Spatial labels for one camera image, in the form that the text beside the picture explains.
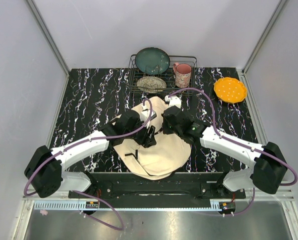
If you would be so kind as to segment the cream canvas student bag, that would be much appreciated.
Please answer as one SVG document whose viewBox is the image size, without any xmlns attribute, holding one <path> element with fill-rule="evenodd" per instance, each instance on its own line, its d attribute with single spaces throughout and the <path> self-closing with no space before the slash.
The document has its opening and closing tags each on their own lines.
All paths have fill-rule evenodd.
<svg viewBox="0 0 298 240">
<path fill-rule="evenodd" d="M 159 132 L 162 128 L 161 114 L 168 105 L 159 97 L 150 98 L 157 117 L 150 122 L 156 127 L 157 144 L 144 148 L 132 139 L 125 139 L 114 147 L 118 156 L 133 174 L 149 180 L 160 180 L 182 167 L 191 155 L 191 146 L 176 134 Z"/>
</svg>

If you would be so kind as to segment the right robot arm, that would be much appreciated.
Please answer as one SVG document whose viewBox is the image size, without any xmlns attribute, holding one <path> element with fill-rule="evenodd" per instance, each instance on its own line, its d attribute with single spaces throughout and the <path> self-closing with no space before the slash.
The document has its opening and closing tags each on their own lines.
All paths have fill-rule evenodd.
<svg viewBox="0 0 298 240">
<path fill-rule="evenodd" d="M 164 134 L 176 134 L 190 145 L 216 150 L 246 165 L 246 169 L 226 172 L 218 180 L 216 192 L 219 197 L 227 198 L 247 188 L 276 194 L 287 171 L 286 161 L 276 144 L 261 145 L 228 135 L 205 122 L 193 120 L 176 106 L 167 108 L 162 117 Z"/>
</svg>

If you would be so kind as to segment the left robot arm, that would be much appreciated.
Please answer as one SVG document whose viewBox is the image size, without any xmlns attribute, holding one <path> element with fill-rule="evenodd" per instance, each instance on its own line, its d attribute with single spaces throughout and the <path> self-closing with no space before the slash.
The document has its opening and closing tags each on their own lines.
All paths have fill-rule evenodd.
<svg viewBox="0 0 298 240">
<path fill-rule="evenodd" d="M 129 109 L 80 140 L 53 149 L 45 145 L 37 148 L 24 172 L 28 179 L 24 195 L 38 194 L 46 198 L 58 191 L 79 191 L 86 198 L 93 197 L 97 191 L 96 181 L 86 172 L 68 172 L 67 169 L 86 157 L 121 145 L 126 139 L 145 147 L 155 145 L 155 127 L 150 121 L 156 116 L 151 109 L 140 113 Z"/>
</svg>

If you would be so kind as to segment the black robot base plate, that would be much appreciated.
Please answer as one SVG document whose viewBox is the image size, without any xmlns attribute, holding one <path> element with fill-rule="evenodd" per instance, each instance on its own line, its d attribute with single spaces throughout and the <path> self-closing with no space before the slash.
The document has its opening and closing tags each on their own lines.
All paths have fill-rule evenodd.
<svg viewBox="0 0 298 240">
<path fill-rule="evenodd" d="M 116 209 L 209 208 L 211 200 L 244 200 L 243 190 L 230 192 L 220 185 L 222 173 L 177 172 L 149 180 L 124 172 L 97 172 L 85 193 L 100 197 Z"/>
</svg>

